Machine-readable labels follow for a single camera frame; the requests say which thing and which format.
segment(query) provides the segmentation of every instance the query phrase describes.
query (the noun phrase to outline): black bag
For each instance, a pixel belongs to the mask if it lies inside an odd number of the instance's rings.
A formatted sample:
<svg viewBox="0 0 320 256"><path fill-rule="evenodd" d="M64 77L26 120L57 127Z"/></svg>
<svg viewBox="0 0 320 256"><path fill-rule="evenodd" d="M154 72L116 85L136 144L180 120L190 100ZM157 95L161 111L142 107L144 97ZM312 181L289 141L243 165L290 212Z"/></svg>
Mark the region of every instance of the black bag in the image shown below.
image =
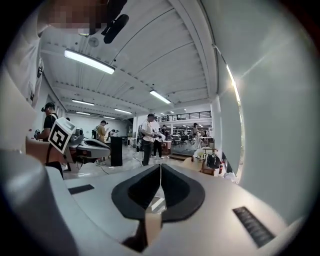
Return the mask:
<svg viewBox="0 0 320 256"><path fill-rule="evenodd" d="M208 155L206 160L206 166L212 169L218 169L220 167L220 164L221 161L215 153Z"/></svg>

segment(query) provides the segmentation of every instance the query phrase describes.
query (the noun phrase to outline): black rubber pad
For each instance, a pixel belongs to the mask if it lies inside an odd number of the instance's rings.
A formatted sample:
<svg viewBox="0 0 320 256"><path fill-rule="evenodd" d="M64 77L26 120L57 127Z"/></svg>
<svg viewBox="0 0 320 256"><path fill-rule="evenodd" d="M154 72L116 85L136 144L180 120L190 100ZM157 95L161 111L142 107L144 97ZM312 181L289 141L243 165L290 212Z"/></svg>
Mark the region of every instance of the black rubber pad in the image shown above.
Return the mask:
<svg viewBox="0 0 320 256"><path fill-rule="evenodd" d="M246 207L233 209L246 231L252 237L258 248L269 243L275 238L272 234Z"/></svg>
<svg viewBox="0 0 320 256"><path fill-rule="evenodd" d="M82 192L93 190L93 189L94 187L90 184L68 188L71 195L82 193Z"/></svg>

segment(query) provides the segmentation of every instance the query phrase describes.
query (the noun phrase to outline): gray plastic surface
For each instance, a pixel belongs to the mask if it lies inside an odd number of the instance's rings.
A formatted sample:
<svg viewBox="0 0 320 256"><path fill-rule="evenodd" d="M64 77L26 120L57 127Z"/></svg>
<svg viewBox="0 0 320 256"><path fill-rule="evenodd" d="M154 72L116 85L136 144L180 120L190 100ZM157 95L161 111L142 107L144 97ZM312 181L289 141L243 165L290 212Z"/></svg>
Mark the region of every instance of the gray plastic surface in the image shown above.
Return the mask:
<svg viewBox="0 0 320 256"><path fill-rule="evenodd" d="M54 255L141 255L119 243L135 234L138 222L121 215L111 192L118 183L150 166L64 182L59 171L51 167L45 171L30 156L4 152L2 159L6 160L1 163L1 187L9 205L29 233ZM256 255L256 244L232 211L242 206L274 235L285 230L286 223L272 208L240 186L170 166L201 183L206 197L187 220L164 223L143 255ZM73 196L68 191L87 184L94 189Z"/></svg>
<svg viewBox="0 0 320 256"><path fill-rule="evenodd" d="M0 159L1 188L10 208L53 255L139 255L86 216L57 169L45 170L36 159L18 152L0 151Z"/></svg>

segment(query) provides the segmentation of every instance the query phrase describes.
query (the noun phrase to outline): railing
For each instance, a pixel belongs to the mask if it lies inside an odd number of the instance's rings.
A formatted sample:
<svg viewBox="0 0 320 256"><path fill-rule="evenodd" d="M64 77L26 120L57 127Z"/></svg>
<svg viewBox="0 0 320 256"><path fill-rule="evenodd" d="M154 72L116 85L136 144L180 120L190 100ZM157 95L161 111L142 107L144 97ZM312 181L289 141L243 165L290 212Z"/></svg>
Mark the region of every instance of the railing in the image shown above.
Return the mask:
<svg viewBox="0 0 320 256"><path fill-rule="evenodd" d="M211 118L211 111L157 116L155 120L158 122L170 122L170 121L194 120L194 119L205 119L205 118Z"/></svg>

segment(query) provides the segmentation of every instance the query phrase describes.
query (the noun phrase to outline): balcony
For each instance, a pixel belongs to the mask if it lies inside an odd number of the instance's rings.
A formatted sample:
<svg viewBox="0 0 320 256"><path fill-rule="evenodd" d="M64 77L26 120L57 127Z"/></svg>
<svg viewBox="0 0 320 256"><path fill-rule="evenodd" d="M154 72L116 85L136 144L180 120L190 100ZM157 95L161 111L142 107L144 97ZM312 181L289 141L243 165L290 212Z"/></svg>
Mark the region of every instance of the balcony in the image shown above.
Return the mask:
<svg viewBox="0 0 320 256"><path fill-rule="evenodd" d="M173 115L167 115L167 116L157 116L155 120L159 123L166 123L166 122L178 123L179 121L206 121L211 119L212 119L211 111L203 111L203 112L194 112L194 113L173 114Z"/></svg>

